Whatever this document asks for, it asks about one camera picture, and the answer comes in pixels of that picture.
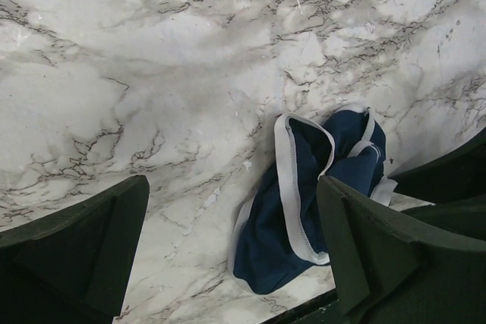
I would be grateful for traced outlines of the navy blue underwear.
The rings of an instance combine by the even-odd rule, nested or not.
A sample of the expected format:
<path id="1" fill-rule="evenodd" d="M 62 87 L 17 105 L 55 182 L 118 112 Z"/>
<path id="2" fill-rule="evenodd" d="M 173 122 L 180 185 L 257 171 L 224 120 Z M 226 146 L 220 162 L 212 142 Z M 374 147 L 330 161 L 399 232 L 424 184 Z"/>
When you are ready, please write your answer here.
<path id="1" fill-rule="evenodd" d="M 323 124 L 280 115 L 274 144 L 275 161 L 241 206 L 228 256 L 231 276 L 257 295 L 330 264 L 317 206 L 319 178 L 336 178 L 384 206 L 397 185 L 384 173 L 386 136 L 366 105 L 344 105 Z"/>

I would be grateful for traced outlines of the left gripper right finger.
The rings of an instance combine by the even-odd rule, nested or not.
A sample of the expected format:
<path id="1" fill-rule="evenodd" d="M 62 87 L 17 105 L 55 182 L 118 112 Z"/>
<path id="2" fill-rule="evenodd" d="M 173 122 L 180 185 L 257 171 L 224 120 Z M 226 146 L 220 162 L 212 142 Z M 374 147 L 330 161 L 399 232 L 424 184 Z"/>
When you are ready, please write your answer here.
<path id="1" fill-rule="evenodd" d="M 335 178 L 317 204 L 347 323 L 483 323 L 485 199 L 403 212 Z"/>

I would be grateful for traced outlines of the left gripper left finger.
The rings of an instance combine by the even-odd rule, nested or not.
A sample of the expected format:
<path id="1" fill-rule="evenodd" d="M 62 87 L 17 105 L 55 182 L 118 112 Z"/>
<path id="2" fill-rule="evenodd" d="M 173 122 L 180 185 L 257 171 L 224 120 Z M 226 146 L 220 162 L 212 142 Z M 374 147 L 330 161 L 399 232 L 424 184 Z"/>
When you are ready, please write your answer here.
<path id="1" fill-rule="evenodd" d="M 111 323 L 149 200 L 143 175 L 1 233 L 3 323 Z"/>

